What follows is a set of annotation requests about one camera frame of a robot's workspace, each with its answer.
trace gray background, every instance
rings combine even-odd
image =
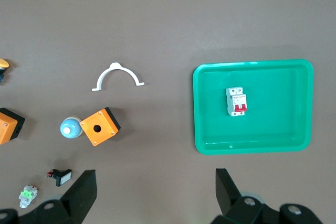
[[[26,118],[0,146],[0,208],[24,214],[97,170],[84,223],[209,223],[215,168],[275,209],[286,202],[335,223],[336,0],[0,0],[1,107]],[[295,153],[205,156],[194,147],[192,73],[207,62],[305,58],[314,66],[312,140]],[[109,75],[110,63],[134,70]],[[121,131],[93,147],[59,125],[112,107]],[[57,188],[49,169],[74,171]],[[26,210],[18,196],[40,188]]]

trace white plastic bracket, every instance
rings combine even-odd
[[[114,70],[122,70],[122,71],[125,71],[125,72],[129,73],[129,74],[133,77],[133,79],[134,79],[134,81],[135,81],[135,84],[136,84],[137,86],[145,85],[144,82],[139,82],[139,79],[136,77],[136,75],[135,75],[131,70],[129,70],[128,68],[124,68],[124,67],[122,67],[122,66],[121,66],[119,63],[117,63],[117,62],[114,62],[114,63],[112,63],[112,64],[110,65],[110,67],[109,67],[107,70],[105,70],[103,73],[101,73],[101,75],[99,76],[98,81],[97,81],[97,87],[94,88],[94,89],[92,89],[92,91],[99,91],[99,90],[101,90],[101,85],[102,85],[102,83],[103,83],[103,79],[105,78],[105,76],[106,76],[109,72],[114,71]]]

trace yellow knob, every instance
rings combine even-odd
[[[3,59],[0,59],[0,68],[8,68],[9,67],[9,63]]]

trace orange cube face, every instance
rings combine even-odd
[[[7,143],[11,139],[16,125],[15,119],[0,113],[0,144]]]
[[[80,122],[93,146],[115,136],[120,126],[109,108],[102,109]]]

